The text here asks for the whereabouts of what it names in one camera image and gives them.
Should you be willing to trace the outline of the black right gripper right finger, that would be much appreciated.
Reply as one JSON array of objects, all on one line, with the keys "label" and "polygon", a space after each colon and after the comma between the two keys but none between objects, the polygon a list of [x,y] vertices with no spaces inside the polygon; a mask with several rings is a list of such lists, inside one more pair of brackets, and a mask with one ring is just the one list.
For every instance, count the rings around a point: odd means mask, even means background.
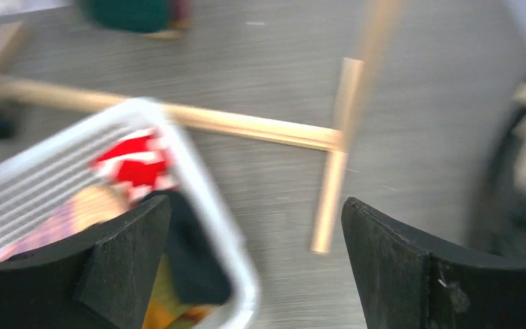
[{"label": "black right gripper right finger", "polygon": [[456,245],[354,197],[341,224],[368,328],[526,328],[526,260]]}]

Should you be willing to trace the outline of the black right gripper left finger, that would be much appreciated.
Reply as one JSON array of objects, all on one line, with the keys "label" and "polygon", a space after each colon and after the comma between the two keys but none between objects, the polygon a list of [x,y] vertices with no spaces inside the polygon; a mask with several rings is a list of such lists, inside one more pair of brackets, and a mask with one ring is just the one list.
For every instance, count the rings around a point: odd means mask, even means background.
[{"label": "black right gripper left finger", "polygon": [[0,262],[0,328],[140,328],[170,217],[168,198],[154,197]]}]

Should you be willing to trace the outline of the olive green sock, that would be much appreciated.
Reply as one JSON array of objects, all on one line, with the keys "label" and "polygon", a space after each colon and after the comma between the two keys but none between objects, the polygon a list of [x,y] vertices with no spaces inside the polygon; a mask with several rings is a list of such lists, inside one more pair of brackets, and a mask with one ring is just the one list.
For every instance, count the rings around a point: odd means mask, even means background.
[{"label": "olive green sock", "polygon": [[192,328],[217,308],[218,305],[181,302],[171,280],[168,258],[162,255],[142,329]]}]

